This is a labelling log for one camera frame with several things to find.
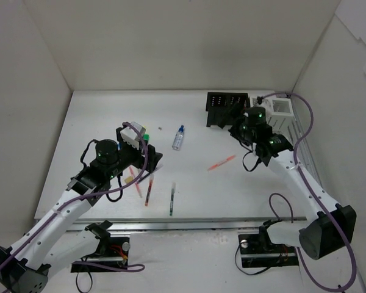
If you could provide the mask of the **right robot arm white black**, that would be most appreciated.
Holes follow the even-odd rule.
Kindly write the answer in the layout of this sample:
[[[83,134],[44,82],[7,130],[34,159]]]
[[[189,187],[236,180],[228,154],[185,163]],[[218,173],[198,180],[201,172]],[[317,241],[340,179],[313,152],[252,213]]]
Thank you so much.
[[[304,211],[304,222],[278,220],[265,224],[257,237],[262,250],[272,251],[285,244],[320,259],[342,247],[351,247],[355,210],[350,205],[342,206],[323,190],[300,163],[294,146],[284,135],[273,132],[263,107],[246,108],[234,103],[218,122],[220,128],[226,125],[239,143],[252,146],[257,163],[263,163],[285,182]]]

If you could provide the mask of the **orange translucent highlighter pen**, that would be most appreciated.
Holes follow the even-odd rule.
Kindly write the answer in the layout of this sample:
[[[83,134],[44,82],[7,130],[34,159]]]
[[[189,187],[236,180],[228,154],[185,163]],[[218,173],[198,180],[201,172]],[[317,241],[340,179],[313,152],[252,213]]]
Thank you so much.
[[[229,156],[226,159],[223,159],[222,161],[217,162],[214,165],[210,166],[207,170],[208,171],[214,170],[214,169],[220,167],[221,165],[226,164],[227,162],[233,160],[235,157],[236,157],[236,155]]]

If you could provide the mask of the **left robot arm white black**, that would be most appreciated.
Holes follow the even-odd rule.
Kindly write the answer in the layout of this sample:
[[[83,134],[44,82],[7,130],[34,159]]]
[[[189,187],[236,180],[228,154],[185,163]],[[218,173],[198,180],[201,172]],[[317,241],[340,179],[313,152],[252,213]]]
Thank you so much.
[[[124,122],[116,140],[95,141],[96,156],[68,183],[45,216],[10,247],[0,246],[0,283],[8,292],[41,292],[57,272],[84,256],[105,255],[110,248],[109,221],[89,224],[69,243],[57,245],[68,228],[105,195],[122,192],[141,177],[113,189],[111,182],[130,166],[155,170],[162,154],[143,136],[138,123]]]

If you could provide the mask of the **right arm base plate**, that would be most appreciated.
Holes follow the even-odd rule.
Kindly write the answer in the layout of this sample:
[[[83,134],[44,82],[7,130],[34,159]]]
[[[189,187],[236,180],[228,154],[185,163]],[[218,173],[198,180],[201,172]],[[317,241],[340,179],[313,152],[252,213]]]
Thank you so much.
[[[253,269],[262,273],[263,270],[275,267],[299,266],[295,248],[284,244],[272,244],[261,228],[238,233],[238,241],[236,260],[243,269]]]

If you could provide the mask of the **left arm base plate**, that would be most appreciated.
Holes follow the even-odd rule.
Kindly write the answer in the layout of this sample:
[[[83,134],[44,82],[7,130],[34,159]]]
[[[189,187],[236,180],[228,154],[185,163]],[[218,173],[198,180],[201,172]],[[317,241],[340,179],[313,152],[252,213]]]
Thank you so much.
[[[90,256],[81,258],[80,262],[92,262],[101,266],[112,267],[114,269],[127,270],[128,256],[130,249],[130,238],[128,235],[112,236],[109,244],[104,252],[96,252]],[[95,267],[82,264],[72,264],[70,267],[71,273],[102,273],[113,272],[111,269],[103,267]]]

